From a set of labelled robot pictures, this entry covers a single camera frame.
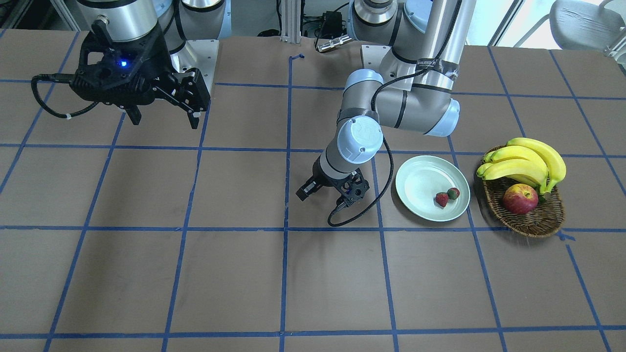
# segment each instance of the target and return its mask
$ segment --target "bunch of bananas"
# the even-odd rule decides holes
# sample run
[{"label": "bunch of bananas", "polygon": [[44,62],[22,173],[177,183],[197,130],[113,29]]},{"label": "bunch of bananas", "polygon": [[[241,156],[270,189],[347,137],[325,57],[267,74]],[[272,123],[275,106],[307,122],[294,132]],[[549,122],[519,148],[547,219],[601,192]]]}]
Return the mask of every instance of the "bunch of bananas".
[{"label": "bunch of bananas", "polygon": [[565,178],[565,162],[551,146],[531,138],[518,137],[506,147],[487,153],[476,174],[484,180],[509,177],[538,189],[539,194],[552,191]]}]

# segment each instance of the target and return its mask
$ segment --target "apple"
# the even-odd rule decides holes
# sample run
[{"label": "apple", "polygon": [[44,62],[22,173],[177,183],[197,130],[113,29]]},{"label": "apple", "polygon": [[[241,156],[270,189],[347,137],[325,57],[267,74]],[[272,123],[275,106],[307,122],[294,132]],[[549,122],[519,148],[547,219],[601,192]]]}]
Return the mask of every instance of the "apple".
[{"label": "apple", "polygon": [[526,214],[537,206],[539,196],[533,187],[515,184],[506,190],[503,203],[514,214]]}]

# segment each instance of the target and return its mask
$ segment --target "grid line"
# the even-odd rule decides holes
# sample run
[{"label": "grid line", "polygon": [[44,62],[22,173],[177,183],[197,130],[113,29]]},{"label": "grid line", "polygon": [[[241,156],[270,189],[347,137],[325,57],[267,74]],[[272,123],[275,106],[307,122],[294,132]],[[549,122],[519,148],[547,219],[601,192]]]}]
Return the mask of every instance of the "grid line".
[{"label": "grid line", "polygon": [[[30,83],[29,80],[13,80],[0,78],[0,83]],[[39,84],[52,84],[52,82],[39,82]],[[224,83],[217,82],[215,85],[218,86],[239,86],[239,87],[256,87],[256,88],[289,88],[289,85],[266,85],[266,84],[258,84],[258,83]],[[295,86],[292,85],[293,89],[301,89],[301,90],[334,90],[341,91],[344,87],[325,87],[325,86]],[[509,95],[504,93],[485,93],[478,91],[454,91],[451,93],[452,95],[473,95],[473,96],[510,96],[512,98],[546,98],[546,99],[573,99],[572,96],[567,95],[533,95],[533,94],[513,94],[509,93]],[[579,100],[626,100],[625,97],[621,96],[577,96]]]},{"label": "grid line", "polygon": [[[626,325],[602,325],[606,331],[626,331]],[[527,333],[547,331],[597,331],[597,325],[562,325],[562,326],[510,326],[502,327],[505,333]],[[430,335],[430,334],[487,334],[497,333],[498,328],[448,328],[448,329],[399,329],[398,335]],[[390,329],[379,330],[299,330],[286,331],[286,336],[372,336],[392,335]],[[279,337],[280,331],[195,331],[170,333],[170,338],[249,338]],[[165,333],[55,333],[53,339],[142,339],[163,338]],[[0,334],[2,339],[46,339],[49,334],[24,333]]]},{"label": "grid line", "polygon": [[517,110],[515,110],[515,105],[513,104],[513,100],[511,99],[511,95],[506,89],[506,84],[504,79],[502,78],[502,74],[500,73],[500,68],[498,67],[498,63],[496,62],[496,58],[493,56],[493,52],[491,51],[491,47],[487,47],[487,51],[489,51],[489,56],[491,57],[491,61],[493,62],[493,66],[496,68],[496,73],[498,74],[498,78],[500,79],[500,83],[502,84],[502,89],[505,91],[506,99],[509,101],[509,105],[511,105],[511,110],[513,110],[513,115],[515,116],[515,121],[517,121],[517,125],[520,128],[521,136],[526,137],[526,132],[524,132],[524,128],[521,125],[520,117],[517,115]]},{"label": "grid line", "polygon": [[280,277],[280,340],[279,352],[285,351],[285,324],[287,319],[287,264],[289,248],[289,168],[291,166],[291,108],[293,99],[293,62],[304,59],[302,53],[289,57],[289,85],[287,89],[287,150],[285,156],[285,219],[283,223],[282,241],[282,273]]},{"label": "grid line", "polygon": [[[454,145],[452,143],[452,138],[450,136],[448,136],[448,145],[450,146],[450,152],[452,153],[452,160],[454,162],[454,166],[458,168],[459,163],[456,159],[456,153],[454,152]],[[474,245],[476,246],[476,251],[478,252],[478,259],[480,260],[480,266],[483,271],[483,277],[485,279],[487,294],[489,295],[489,300],[491,302],[491,310],[493,311],[493,319],[496,322],[496,330],[498,332],[498,336],[500,337],[500,345],[502,345],[502,351],[507,352],[508,350],[506,348],[505,335],[502,331],[502,324],[500,323],[500,315],[498,314],[498,307],[496,306],[496,299],[493,295],[493,290],[491,289],[491,281],[489,280],[489,272],[487,271],[487,263],[485,262],[483,250],[480,247],[480,240],[478,239],[478,234],[476,233],[476,228],[474,227],[474,220],[472,219],[472,216],[471,216],[470,207],[467,208],[467,215],[468,215],[469,227],[471,229],[472,236],[474,237]]]},{"label": "grid line", "polygon": [[576,271],[576,276],[578,277],[578,281],[580,282],[580,286],[585,294],[585,298],[587,299],[587,303],[589,304],[589,309],[591,310],[591,314],[593,315],[593,320],[595,321],[597,329],[600,331],[600,336],[602,337],[602,341],[604,342],[604,347],[606,347],[607,352],[611,352],[611,347],[608,345],[607,335],[604,333],[604,329],[602,328],[602,324],[600,324],[600,318],[598,317],[598,313],[593,306],[593,301],[591,300],[591,296],[589,295],[589,291],[587,290],[587,286],[585,285],[585,281],[583,280],[582,274],[580,274],[580,269],[578,268],[578,264],[576,264],[576,259],[574,258],[574,253],[572,252],[572,248],[569,244],[566,244],[567,252],[570,255],[570,259],[572,260],[572,265],[574,266],[574,271]]},{"label": "grid line", "polygon": [[[80,34],[80,32],[76,32],[76,34],[74,34],[74,39],[72,40],[71,44],[69,45],[69,49],[68,49],[67,53],[65,54],[65,57],[63,58],[63,61],[61,62],[61,66],[59,67],[58,72],[63,71],[63,68],[65,67],[65,64],[68,62],[69,54],[72,52],[72,48],[74,48],[74,45],[76,44],[76,40],[78,39],[78,35],[79,34]],[[48,90],[46,96],[44,97],[44,100],[43,100],[44,103],[46,103],[48,101],[48,98],[50,98],[50,95],[52,94],[52,90],[53,89],[54,89],[54,83],[50,86],[50,89]],[[35,128],[35,125],[37,124],[37,121],[39,120],[39,117],[41,116],[42,112],[43,112],[43,108],[40,107],[39,110],[37,111],[37,114],[35,115],[35,118],[33,119],[33,122],[31,124],[31,126],[28,128],[28,131],[26,132],[26,135],[22,139],[22,143],[20,143],[20,146],[18,148],[18,152],[15,154],[15,157],[13,158],[13,162],[11,163],[11,166],[9,167],[9,170],[6,172],[6,175],[4,176],[4,180],[0,184],[0,194],[2,194],[2,192],[3,192],[7,182],[9,181],[9,177],[11,177],[11,174],[13,173],[13,170],[15,169],[15,165],[17,165],[17,163],[19,161],[19,157],[22,155],[22,151],[24,150],[24,146],[25,146],[26,142],[28,141],[28,138],[31,136],[31,133],[33,132],[33,130]]]},{"label": "grid line", "polygon": [[52,325],[50,326],[49,336],[46,339],[46,344],[44,346],[43,352],[48,352],[50,349],[50,344],[52,343],[52,336],[56,331],[56,326],[59,322],[59,318],[61,316],[61,311],[63,310],[63,306],[65,304],[65,299],[67,297],[69,291],[69,284],[72,281],[72,277],[74,276],[74,270],[76,269],[76,263],[78,262],[78,256],[80,255],[80,250],[83,246],[83,242],[85,240],[85,235],[87,233],[87,227],[89,226],[89,222],[91,220],[91,215],[93,214],[93,209],[96,206],[96,201],[98,200],[98,196],[100,194],[100,190],[102,188],[102,183],[104,182],[106,171],[108,170],[109,163],[111,161],[111,156],[113,155],[113,146],[117,142],[117,138],[120,135],[120,130],[122,124],[124,122],[124,117],[126,113],[122,113],[120,117],[120,122],[118,123],[117,129],[115,131],[115,135],[113,136],[113,141],[111,142],[111,148],[109,148],[108,155],[106,156],[105,164],[102,167],[102,172],[100,173],[100,179],[98,180],[98,185],[96,186],[96,190],[94,191],[93,197],[91,199],[91,204],[89,206],[89,211],[87,211],[87,217],[85,218],[85,223],[83,224],[83,229],[81,231],[80,237],[78,239],[78,243],[76,245],[76,250],[74,251],[74,256],[72,258],[71,265],[69,266],[69,272],[67,278],[65,280],[65,285],[63,286],[63,291],[61,292],[61,298],[59,299],[59,304],[56,308],[56,312],[54,314],[54,318],[52,320]]},{"label": "grid line", "polygon": [[195,195],[195,187],[198,182],[198,173],[200,172],[200,161],[202,159],[202,145],[204,144],[204,138],[207,133],[208,116],[211,110],[211,102],[208,103],[207,112],[204,114],[204,124],[202,125],[202,132],[200,134],[200,143],[198,144],[198,153],[196,161],[196,170],[193,176],[193,185],[191,191],[189,191],[189,199],[187,201],[187,210],[185,212],[185,220],[183,222],[182,234],[180,236],[180,248],[178,251],[178,261],[176,263],[176,273],[174,274],[174,283],[172,285],[172,296],[170,298],[170,307],[167,312],[167,320],[165,321],[165,333],[163,335],[163,343],[161,351],[167,351],[167,343],[172,328],[172,319],[174,315],[174,307],[176,305],[176,295],[178,293],[178,283],[180,282],[180,271],[183,266],[183,256],[185,255],[185,243],[187,241],[187,232],[189,228],[189,218],[192,212],[193,196]]},{"label": "grid line", "polygon": [[[83,226],[57,226],[57,225],[0,225],[0,230],[81,230]],[[181,227],[151,227],[151,226],[87,226],[88,231],[150,231],[150,232],[178,232]],[[202,232],[245,232],[245,231],[283,231],[284,227],[193,227],[189,226],[188,231]],[[288,227],[288,231],[293,232],[377,232],[380,227]],[[385,232],[487,232],[487,231],[508,231],[504,226],[494,227],[383,227]],[[626,229],[621,228],[598,228],[598,227],[564,227],[567,232],[599,232],[599,233],[625,233]]]},{"label": "grid line", "polygon": [[[376,194],[376,196],[378,196],[380,194],[380,191],[378,189],[378,174],[376,173],[376,158],[372,158],[371,161],[372,174],[374,176],[374,193]],[[387,261],[387,245],[385,243],[385,231],[382,224],[382,210],[380,200],[376,203],[376,213],[378,216],[378,231],[381,237],[382,270],[384,272],[385,288],[387,290],[387,305],[389,306],[389,321],[391,322],[393,348],[394,352],[399,352],[400,345],[398,343],[398,334],[396,332],[398,330],[398,327],[396,325],[396,311],[394,309],[393,295],[391,292],[391,278],[389,277],[389,262]]]},{"label": "grid line", "polygon": [[589,130],[591,131],[591,134],[593,135],[593,139],[595,140],[595,143],[598,145],[598,148],[600,148],[602,155],[605,157],[605,160],[607,161],[608,167],[611,169],[613,176],[617,180],[617,184],[619,184],[620,188],[622,189],[622,193],[626,195],[626,189],[624,189],[624,185],[622,181],[620,180],[620,177],[617,175],[617,172],[615,171],[615,168],[613,167],[613,163],[611,163],[611,160],[607,157],[607,153],[604,150],[602,143],[600,143],[600,139],[598,138],[595,131],[593,130],[593,127],[591,126],[591,123],[589,122],[589,119],[587,118],[587,114],[585,114],[585,110],[583,110],[583,107],[580,105],[580,101],[576,97],[576,94],[574,93],[572,86],[570,86],[570,82],[565,77],[563,70],[561,70],[561,66],[558,64],[557,58],[554,56],[554,53],[552,53],[552,50],[550,50],[549,52],[550,52],[550,56],[552,57],[552,60],[554,61],[554,64],[557,66],[558,72],[561,74],[561,77],[563,78],[563,81],[565,82],[565,85],[567,85],[567,89],[570,90],[570,93],[572,94],[572,97],[574,98],[574,101],[576,102],[576,106],[580,110],[580,113],[583,115],[583,118],[585,119],[585,123],[587,124],[587,127],[589,127]]},{"label": "grid line", "polygon": [[[18,143],[0,143],[1,147],[20,147]],[[109,145],[100,144],[47,144],[47,143],[32,143],[25,144],[24,148],[78,148],[78,149],[108,149]],[[142,150],[213,150],[219,152],[277,152],[285,153],[286,148],[248,148],[248,147],[189,147],[189,146],[175,146],[175,145],[115,145],[114,149],[142,149]],[[322,153],[323,149],[305,149],[305,148],[290,148],[290,152],[293,153]],[[387,154],[386,150],[379,150],[377,154]],[[428,155],[451,155],[452,153],[446,150],[392,150],[392,154],[428,154]],[[457,155],[474,155],[482,156],[484,152],[455,152]],[[623,159],[626,155],[620,154],[561,154],[565,158],[609,158],[609,159]]]}]

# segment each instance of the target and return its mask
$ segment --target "brown table surface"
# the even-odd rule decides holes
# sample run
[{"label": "brown table surface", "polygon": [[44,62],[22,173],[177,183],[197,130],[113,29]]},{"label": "brown table surface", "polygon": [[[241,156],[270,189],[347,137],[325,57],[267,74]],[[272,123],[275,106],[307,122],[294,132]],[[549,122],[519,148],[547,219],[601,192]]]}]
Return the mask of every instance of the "brown table surface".
[{"label": "brown table surface", "polygon": [[[626,351],[626,76],[600,53],[468,46],[449,138],[383,130],[396,169],[436,155],[470,184],[513,137],[555,147],[563,240],[529,239],[475,195],[435,223],[392,187],[339,229],[335,190],[295,197],[362,43],[223,40],[191,130],[163,101],[139,126],[42,112],[30,78],[72,73],[85,33],[0,33],[0,351]],[[376,187],[338,219],[382,188],[386,154],[362,169]]]}]

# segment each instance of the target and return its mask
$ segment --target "fruit basket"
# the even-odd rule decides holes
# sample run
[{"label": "fruit basket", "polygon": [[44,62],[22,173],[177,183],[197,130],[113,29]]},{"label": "fruit basket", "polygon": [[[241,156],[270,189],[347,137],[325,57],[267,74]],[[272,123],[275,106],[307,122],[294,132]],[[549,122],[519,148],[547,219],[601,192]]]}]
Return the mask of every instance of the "fruit basket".
[{"label": "fruit basket", "polygon": [[[498,146],[487,153],[503,148]],[[487,204],[498,220],[511,230],[528,237],[548,237],[556,234],[565,222],[565,208],[558,193],[558,187],[544,195],[545,202],[527,214],[513,214],[502,205],[502,198],[506,190],[519,182],[508,177],[496,180],[483,180]]]}]

